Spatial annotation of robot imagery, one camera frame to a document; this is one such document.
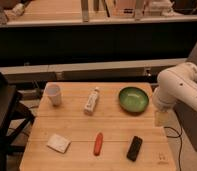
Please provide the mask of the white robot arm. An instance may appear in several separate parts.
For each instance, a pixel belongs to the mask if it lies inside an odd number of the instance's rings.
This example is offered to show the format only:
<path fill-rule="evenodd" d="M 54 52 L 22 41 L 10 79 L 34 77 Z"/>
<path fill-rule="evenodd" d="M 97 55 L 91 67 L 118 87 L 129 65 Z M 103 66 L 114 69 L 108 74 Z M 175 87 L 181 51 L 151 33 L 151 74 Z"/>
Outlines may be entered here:
<path fill-rule="evenodd" d="M 157 76 L 158 86 L 152 95 L 155 110 L 155 125 L 163 126 L 168 112 L 178 100 L 197 112 L 197 65 L 184 62 L 162 70 Z"/>

